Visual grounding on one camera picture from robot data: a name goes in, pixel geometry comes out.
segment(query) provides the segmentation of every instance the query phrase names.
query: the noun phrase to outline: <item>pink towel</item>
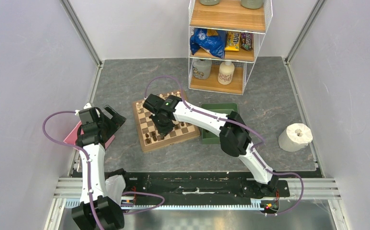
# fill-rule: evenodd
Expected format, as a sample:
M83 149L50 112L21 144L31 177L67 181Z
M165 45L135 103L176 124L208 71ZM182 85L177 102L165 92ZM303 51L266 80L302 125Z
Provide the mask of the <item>pink towel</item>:
M70 132L70 134L65 138L64 143L75 145L76 139L78 139L78 128L82 123L79 121L79 123L75 126L75 128ZM111 144L111 142L114 140L114 135L106 142L105 146L107 147Z

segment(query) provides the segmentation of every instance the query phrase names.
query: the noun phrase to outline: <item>white wire rack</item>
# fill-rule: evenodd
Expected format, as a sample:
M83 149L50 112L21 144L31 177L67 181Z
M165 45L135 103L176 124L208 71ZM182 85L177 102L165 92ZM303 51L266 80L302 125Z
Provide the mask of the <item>white wire rack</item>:
M192 21L192 15L193 15L193 10L195 6L195 2L197 0L190 0L189 2L189 38L191 37L191 33L193 30L193 27L190 26L190 23ZM269 25L272 21L273 17L273 11L272 11L272 0L265 0L264 1L264 19L265 19L265 28L266 31L269 28ZM216 30L222 30L219 28L213 28L213 27L204 27L207 29L216 29ZM259 51L262 47L263 40L265 38L265 33L257 33L257 32L251 32L251 31L240 31L240 30L231 30L231 29L226 29L226 31L237 31L237 32L248 32L248 33L253 33L254 34L254 61L243 61L243 60L234 60L234 59L227 59L233 62L233 64L237 67L242 67L243 68L243 89L242 89L242 94L244 94L246 85L248 83L248 80L251 76L252 70L254 69L256 60L259 55ZM188 87L189 89L194 89L194 90L201 90L201 89L195 89L191 87L191 81L192 81L192 66L195 60L197 59L210 59L213 61L213 65L219 65L221 62L225 61L226 59L220 59L220 58L204 58L204 57L191 57L191 51L190 51L190 43L188 42L188 51L189 51L189 62L188 62L188 70L189 70L189 82L188 82ZM251 71L247 74L247 65L252 65Z

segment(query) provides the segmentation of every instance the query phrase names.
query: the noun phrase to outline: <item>wooden shelf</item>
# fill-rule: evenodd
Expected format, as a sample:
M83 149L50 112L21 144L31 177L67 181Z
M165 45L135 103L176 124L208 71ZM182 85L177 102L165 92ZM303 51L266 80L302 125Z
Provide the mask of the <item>wooden shelf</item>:
M190 25L265 33L264 6L250 10L241 6L240 0L221 0L217 5L204 6L196 0Z
M234 69L233 80L231 83L228 85L222 85L217 80L219 75L219 67L220 66L218 65L212 65L210 76L206 80L200 80L192 76L190 88L197 90L243 94L243 68L236 67Z
M254 62L254 50L246 51L240 48L240 51L225 51L224 59L215 57L207 53L204 49L200 48L194 55L191 54L192 58L208 58L213 60L231 60L231 61L243 61L243 62Z

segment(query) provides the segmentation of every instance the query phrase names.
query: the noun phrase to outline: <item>gray floor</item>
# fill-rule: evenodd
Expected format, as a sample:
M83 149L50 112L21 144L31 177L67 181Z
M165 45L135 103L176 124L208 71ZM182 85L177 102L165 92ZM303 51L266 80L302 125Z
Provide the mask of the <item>gray floor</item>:
M203 145L201 137L148 153L141 151L131 103L142 99L147 83L161 75L179 78L189 102L196 106L203 103L237 103L247 126L266 138L266 145L257 150L273 169L315 170L308 147L290 153L278 146L278 136L285 127L301 122L288 74L280 57L258 58L244 95L189 90L187 61L187 58L168 58L105 62L94 104L97 107L108 104L127 118L106 150L106 172L119 168L129 172L248 171L239 159L222 152L220 145ZM160 79L151 84L148 93L176 89L178 86L174 81ZM257 142L258 139L253 137L253 141Z

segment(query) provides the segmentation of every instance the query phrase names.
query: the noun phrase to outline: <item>snack bag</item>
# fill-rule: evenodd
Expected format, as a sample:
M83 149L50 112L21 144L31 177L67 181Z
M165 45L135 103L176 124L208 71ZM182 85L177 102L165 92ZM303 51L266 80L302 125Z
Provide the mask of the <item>snack bag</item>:
M225 51L239 51L240 50L240 33L228 32L227 44L224 48Z
M192 54L195 54L202 47L209 54L224 58L225 31L194 28L190 44Z
M241 48L251 51L254 46L252 33L241 33Z

